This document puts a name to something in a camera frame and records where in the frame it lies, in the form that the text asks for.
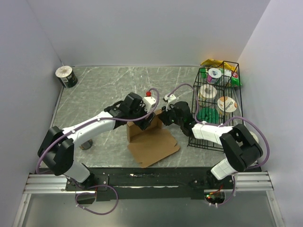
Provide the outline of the brown cardboard box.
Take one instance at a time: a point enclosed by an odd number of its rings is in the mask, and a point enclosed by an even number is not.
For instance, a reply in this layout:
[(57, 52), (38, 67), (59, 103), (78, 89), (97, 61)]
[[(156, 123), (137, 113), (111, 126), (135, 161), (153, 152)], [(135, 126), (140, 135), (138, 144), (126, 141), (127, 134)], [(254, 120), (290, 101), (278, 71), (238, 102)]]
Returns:
[(134, 122), (126, 124), (128, 149), (141, 168), (149, 167), (179, 151), (180, 146), (170, 131), (162, 127), (159, 119), (161, 110), (146, 130), (141, 130)]

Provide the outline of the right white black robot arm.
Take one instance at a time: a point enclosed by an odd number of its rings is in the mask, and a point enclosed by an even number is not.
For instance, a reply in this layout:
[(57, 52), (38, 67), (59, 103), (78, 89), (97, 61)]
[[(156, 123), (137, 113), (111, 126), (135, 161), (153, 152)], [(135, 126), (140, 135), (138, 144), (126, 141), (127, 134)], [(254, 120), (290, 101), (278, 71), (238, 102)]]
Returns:
[(211, 188), (216, 189), (222, 185), (225, 177), (245, 171), (263, 155), (262, 148), (245, 125), (197, 123), (185, 101), (162, 107), (159, 119), (166, 126), (179, 126), (189, 138), (207, 140), (222, 146), (225, 159), (214, 165), (207, 176), (207, 184)]

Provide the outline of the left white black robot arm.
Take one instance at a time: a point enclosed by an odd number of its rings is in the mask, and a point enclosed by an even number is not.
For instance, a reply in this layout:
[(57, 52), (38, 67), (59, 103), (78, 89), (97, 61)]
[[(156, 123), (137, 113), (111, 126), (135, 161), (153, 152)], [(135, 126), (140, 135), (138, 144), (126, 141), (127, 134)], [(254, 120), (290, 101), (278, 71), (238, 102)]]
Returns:
[(131, 92), (124, 100), (82, 123), (64, 129), (54, 126), (48, 130), (38, 150), (38, 162), (44, 162), (54, 175), (65, 175), (76, 181), (81, 189), (89, 190), (94, 185), (95, 175), (74, 159), (74, 149), (89, 145), (93, 137), (127, 122), (134, 122), (145, 130), (155, 117), (158, 103), (159, 99), (152, 97), (150, 92), (145, 97)]

